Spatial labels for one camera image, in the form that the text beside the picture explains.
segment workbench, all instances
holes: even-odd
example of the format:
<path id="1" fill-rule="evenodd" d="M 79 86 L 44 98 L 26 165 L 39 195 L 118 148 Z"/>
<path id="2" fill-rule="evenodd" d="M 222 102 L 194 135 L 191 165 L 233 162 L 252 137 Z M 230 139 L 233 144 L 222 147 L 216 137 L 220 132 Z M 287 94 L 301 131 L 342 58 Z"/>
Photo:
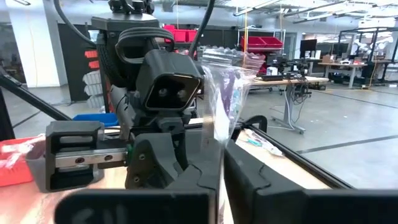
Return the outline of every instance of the workbench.
<path id="1" fill-rule="evenodd" d="M 318 78 L 318 77 L 305 77 L 309 83 L 320 83 L 320 82 L 327 82 L 329 81 L 328 78 Z M 281 81 L 262 81 L 261 79 L 256 80 L 252 83 L 252 86 L 273 86 L 273 85 L 286 85 L 286 97 L 287 101 L 285 102 L 285 110 L 284 110 L 284 118 L 279 119 L 276 117 L 272 117 L 272 120 L 276 121 L 280 125 L 283 125 L 286 128 L 294 128 L 295 130 L 299 131 L 300 134 L 305 132 L 305 128 L 295 125 L 294 123 L 289 121 L 292 117 L 293 113 L 293 102 L 292 102 L 292 94 L 294 94 L 294 85 L 300 83 L 299 80 L 292 79 L 292 80 L 281 80 Z"/>
<path id="2" fill-rule="evenodd" d="M 329 76 L 329 73 L 341 73 L 344 75 L 348 75 L 349 76 L 349 84 L 348 84 L 348 88 L 352 88 L 353 84 L 354 84 L 354 78 L 356 76 L 356 71 L 357 68 L 362 68 L 367 66 L 367 64 L 360 64 L 360 65 L 343 65 L 340 63 L 318 63 L 319 65 L 323 65 L 326 66 L 325 69 L 325 77 L 327 78 Z M 345 70 L 345 69 L 332 69 L 332 66 L 338 66 L 340 68 L 348 68 L 349 70 Z"/>
<path id="3" fill-rule="evenodd" d="M 192 119 L 200 123 L 202 119 Z M 247 143 L 246 133 L 239 135 L 236 144 L 259 159 L 265 165 L 306 189 L 329 189 L 329 186 L 286 157 L 273 156 L 261 147 Z M 106 169 L 105 178 L 88 189 L 124 189 L 127 170 L 125 167 Z M 0 187 L 0 223 L 4 224 L 53 224 L 53 213 L 62 198 L 79 189 L 50 194 L 40 193 L 34 182 Z M 224 204 L 224 223 L 232 224 L 228 198 Z"/>

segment screw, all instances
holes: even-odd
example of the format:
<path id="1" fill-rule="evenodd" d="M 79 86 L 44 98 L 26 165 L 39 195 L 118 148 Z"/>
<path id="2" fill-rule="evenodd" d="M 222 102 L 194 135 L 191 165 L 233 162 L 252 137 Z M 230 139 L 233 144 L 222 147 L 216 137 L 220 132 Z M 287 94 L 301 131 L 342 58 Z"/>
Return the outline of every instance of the screw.
<path id="1" fill-rule="evenodd" d="M 113 159 L 113 156 L 111 156 L 111 155 L 107 155 L 104 158 L 105 161 L 110 161 L 111 159 Z"/>
<path id="2" fill-rule="evenodd" d="M 80 157 L 80 158 L 77 158 L 77 159 L 75 160 L 75 163 L 81 164 L 81 163 L 84 162 L 84 161 L 85 161 L 85 159 L 82 158 L 82 157 Z"/>

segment wooden table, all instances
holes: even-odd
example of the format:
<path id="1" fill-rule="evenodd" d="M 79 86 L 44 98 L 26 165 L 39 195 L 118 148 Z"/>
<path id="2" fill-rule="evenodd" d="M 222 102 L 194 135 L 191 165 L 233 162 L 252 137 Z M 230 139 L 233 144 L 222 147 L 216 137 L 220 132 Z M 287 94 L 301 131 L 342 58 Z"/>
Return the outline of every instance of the wooden table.
<path id="1" fill-rule="evenodd" d="M 236 144 L 254 157 L 274 169 L 279 174 L 290 179 L 306 189 L 328 189 L 329 187 L 287 158 L 276 157 L 260 147 L 248 144 L 245 133 L 239 135 Z M 126 178 L 126 168 L 118 167 L 105 170 L 105 178 L 89 189 L 123 189 Z M 53 224 L 53 213 L 58 202 L 75 190 L 43 194 L 34 182 L 8 187 L 0 187 L 0 223 L 1 224 Z M 233 223 L 228 198 L 224 206 L 224 223 Z"/>
<path id="2" fill-rule="evenodd" d="M 309 83 L 320 83 L 329 81 L 328 78 L 318 78 L 318 77 L 305 77 Z M 293 122 L 290 122 L 290 119 L 293 114 L 293 102 L 292 102 L 292 94 L 294 94 L 294 86 L 291 84 L 300 83 L 297 79 L 281 80 L 281 81 L 262 81 L 261 79 L 256 80 L 252 83 L 252 86 L 272 86 L 272 85 L 286 85 L 286 101 L 285 101 L 285 110 L 284 110 L 284 118 L 276 118 L 272 117 L 272 120 L 276 121 L 280 125 L 285 128 L 292 129 L 294 131 L 298 131 L 300 134 L 305 132 L 305 128 L 297 126 Z"/>
<path id="3" fill-rule="evenodd" d="M 340 63 L 318 63 L 319 65 L 324 65 L 326 66 L 326 70 L 325 70 L 325 75 L 326 77 L 328 77 L 330 72 L 333 73 L 342 73 L 345 75 L 349 75 L 349 84 L 348 84 L 348 88 L 352 88 L 353 84 L 354 84 L 354 78 L 356 75 L 356 69 L 357 68 L 362 68 L 364 66 L 367 66 L 367 64 L 361 64 L 361 65 L 343 65 Z M 340 70 L 340 69 L 331 69 L 332 66 L 339 66 L 339 67 L 344 67 L 344 68 L 349 68 L 349 71 L 346 70 Z"/>

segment gray floor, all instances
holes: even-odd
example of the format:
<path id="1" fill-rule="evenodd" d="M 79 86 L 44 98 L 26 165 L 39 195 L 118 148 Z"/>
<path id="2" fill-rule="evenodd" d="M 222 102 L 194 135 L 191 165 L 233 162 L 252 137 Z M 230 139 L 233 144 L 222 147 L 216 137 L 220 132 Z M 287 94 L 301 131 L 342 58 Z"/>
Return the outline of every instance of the gray floor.
<path id="1" fill-rule="evenodd" d="M 69 116 L 98 111 L 89 109 L 85 103 L 69 105 L 67 86 L 31 91 Z M 34 115 L 14 128 L 18 138 L 45 132 L 52 118 L 11 93 L 4 94 L 13 125 Z M 348 90 L 343 85 L 331 84 L 326 91 L 313 90 L 312 97 L 305 102 L 297 121 L 307 129 L 304 135 L 280 129 L 271 119 L 269 126 L 274 128 L 269 127 L 268 133 L 354 187 L 398 188 L 397 95 L 398 88 Z M 284 101 L 277 91 L 255 91 L 249 94 L 241 116 L 282 117 Z M 299 109 L 295 106 L 293 120 Z"/>

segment blue tray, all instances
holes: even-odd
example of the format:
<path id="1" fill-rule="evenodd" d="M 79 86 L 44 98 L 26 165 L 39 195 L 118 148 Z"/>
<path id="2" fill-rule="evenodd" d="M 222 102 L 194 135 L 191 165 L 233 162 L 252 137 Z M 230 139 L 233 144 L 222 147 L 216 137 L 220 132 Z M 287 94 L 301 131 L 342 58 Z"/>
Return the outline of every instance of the blue tray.
<path id="1" fill-rule="evenodd" d="M 98 114 L 78 114 L 73 118 L 74 121 L 99 121 L 104 123 L 105 128 L 118 126 L 119 121 L 114 113 L 98 113 Z"/>

